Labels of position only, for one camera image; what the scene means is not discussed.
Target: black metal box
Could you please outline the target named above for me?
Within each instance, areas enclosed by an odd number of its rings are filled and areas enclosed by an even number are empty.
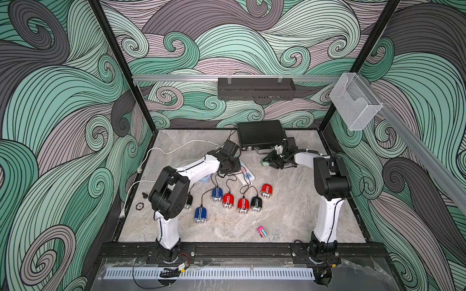
[[[292,100],[296,86],[291,78],[219,78],[220,100]]]
[[[280,121],[238,123],[238,138],[241,150],[273,149],[286,138]]]

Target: aluminum rail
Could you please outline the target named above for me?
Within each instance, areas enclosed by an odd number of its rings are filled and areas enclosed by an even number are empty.
[[[362,84],[363,86],[360,88],[369,101],[371,101],[372,104],[379,104],[380,97],[369,82],[364,79],[359,85]],[[442,190],[448,194],[448,197],[456,203],[456,206],[458,206],[461,212],[466,214],[466,189],[453,177],[451,171],[440,162],[422,140],[414,135],[413,131],[409,129],[406,123],[391,108],[390,104],[384,103],[379,113],[385,117],[396,131],[397,135],[401,137],[404,143],[410,148],[411,152],[421,161],[440,188],[442,188]]]
[[[339,75],[192,75],[192,74],[142,74],[133,75],[134,82],[217,82],[219,78],[292,78],[294,82],[333,83]]]

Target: mural wall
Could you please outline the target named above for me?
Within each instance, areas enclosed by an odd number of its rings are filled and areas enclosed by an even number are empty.
[[[148,126],[86,0],[0,2],[0,87],[2,290],[82,290]]]
[[[350,70],[385,2],[102,0],[102,6],[133,74],[340,75]],[[255,103],[219,101],[214,82],[139,84],[159,128],[260,120],[317,128],[333,84],[297,85],[293,101]]]
[[[361,73],[466,187],[466,3],[437,2],[395,12]],[[385,118],[353,132],[336,113],[324,136],[407,290],[463,291],[466,217]]]

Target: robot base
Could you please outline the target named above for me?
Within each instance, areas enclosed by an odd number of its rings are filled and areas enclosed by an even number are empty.
[[[309,242],[309,256],[315,261],[326,261],[327,257],[334,257],[338,242],[335,240],[333,242],[320,242],[316,237],[314,232],[311,235],[311,241]]]
[[[161,244],[158,244],[158,255],[159,257],[166,262],[173,262],[176,260],[179,254],[179,246],[181,245],[181,239],[171,248],[166,249]]]

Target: clear plastic box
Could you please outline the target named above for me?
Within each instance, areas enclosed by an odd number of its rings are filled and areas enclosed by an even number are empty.
[[[382,108],[375,90],[357,73],[343,73],[330,98],[349,130],[363,130]]]

